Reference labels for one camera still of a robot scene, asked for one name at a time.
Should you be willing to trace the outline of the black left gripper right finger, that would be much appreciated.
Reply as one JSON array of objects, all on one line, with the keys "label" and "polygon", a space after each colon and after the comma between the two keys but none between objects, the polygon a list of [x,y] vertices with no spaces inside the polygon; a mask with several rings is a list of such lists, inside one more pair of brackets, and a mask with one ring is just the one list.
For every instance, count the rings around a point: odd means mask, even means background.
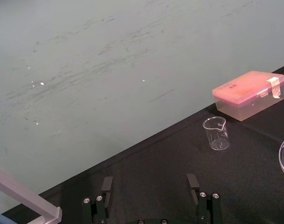
[{"label": "black left gripper right finger", "polygon": [[188,188],[195,204],[195,224],[221,224],[221,196],[219,193],[206,193],[200,189],[195,174],[186,174]]}]

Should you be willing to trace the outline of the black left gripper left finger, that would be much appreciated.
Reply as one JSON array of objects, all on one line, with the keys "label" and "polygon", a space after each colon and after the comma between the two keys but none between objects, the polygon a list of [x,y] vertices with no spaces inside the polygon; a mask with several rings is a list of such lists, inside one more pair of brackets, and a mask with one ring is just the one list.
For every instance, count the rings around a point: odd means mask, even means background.
[{"label": "black left gripper left finger", "polygon": [[113,198],[113,177],[104,178],[101,192],[95,198],[82,200],[83,224],[107,224]]}]

